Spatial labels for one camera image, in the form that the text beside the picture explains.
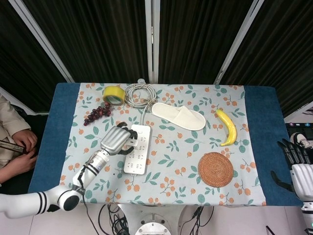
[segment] coaster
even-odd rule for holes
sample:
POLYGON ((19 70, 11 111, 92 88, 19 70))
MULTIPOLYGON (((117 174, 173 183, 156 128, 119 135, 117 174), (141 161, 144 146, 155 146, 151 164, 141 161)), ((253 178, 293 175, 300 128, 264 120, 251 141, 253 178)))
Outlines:
POLYGON ((212 187, 220 188, 229 184, 233 178, 234 168, 224 155, 206 153, 199 161, 198 172, 201 179, 212 187))

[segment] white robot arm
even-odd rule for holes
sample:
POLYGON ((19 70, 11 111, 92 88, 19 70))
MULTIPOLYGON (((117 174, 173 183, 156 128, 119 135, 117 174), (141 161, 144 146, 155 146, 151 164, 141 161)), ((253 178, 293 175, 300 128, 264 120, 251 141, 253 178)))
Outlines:
POLYGON ((281 182, 274 171, 271 176, 277 185, 296 193, 303 202, 301 208, 308 233, 313 235, 313 164, 304 148, 285 139, 277 142, 282 148, 288 163, 292 185, 281 182))
POLYGON ((101 150, 96 151, 82 166, 73 178, 71 188, 56 186, 48 191, 22 195, 0 194, 0 212, 8 218, 21 218, 44 212, 54 212, 58 209, 70 211, 79 203, 85 194, 86 187, 99 174, 109 161, 109 157, 116 154, 127 155, 134 147, 122 150, 128 139, 137 139, 137 132, 128 130, 122 122, 113 127, 101 141, 101 150))

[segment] power strip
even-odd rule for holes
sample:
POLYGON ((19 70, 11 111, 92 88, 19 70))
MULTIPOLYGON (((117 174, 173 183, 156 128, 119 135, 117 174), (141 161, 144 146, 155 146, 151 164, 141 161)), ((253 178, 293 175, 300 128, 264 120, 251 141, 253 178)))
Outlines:
POLYGON ((132 125, 132 130, 138 134, 137 141, 129 139, 126 143, 134 147, 134 150, 126 155, 124 172, 134 175, 143 175, 146 170, 146 161, 148 158, 150 144, 150 126, 132 125))

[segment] slipper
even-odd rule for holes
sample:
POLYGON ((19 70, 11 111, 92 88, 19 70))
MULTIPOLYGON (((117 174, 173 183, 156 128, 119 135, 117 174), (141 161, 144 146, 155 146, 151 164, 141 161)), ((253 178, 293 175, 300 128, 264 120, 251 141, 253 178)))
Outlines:
POLYGON ((190 131, 199 131, 206 125, 202 114, 189 110, 186 106, 174 107, 156 103, 152 106, 152 114, 190 131))

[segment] tape roll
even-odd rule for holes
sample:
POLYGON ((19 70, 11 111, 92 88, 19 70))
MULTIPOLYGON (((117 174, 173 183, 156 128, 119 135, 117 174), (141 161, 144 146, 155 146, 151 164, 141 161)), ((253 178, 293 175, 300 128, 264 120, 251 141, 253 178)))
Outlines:
POLYGON ((125 91, 116 86, 108 86, 104 89, 103 100, 112 105, 121 105, 125 101, 125 91))

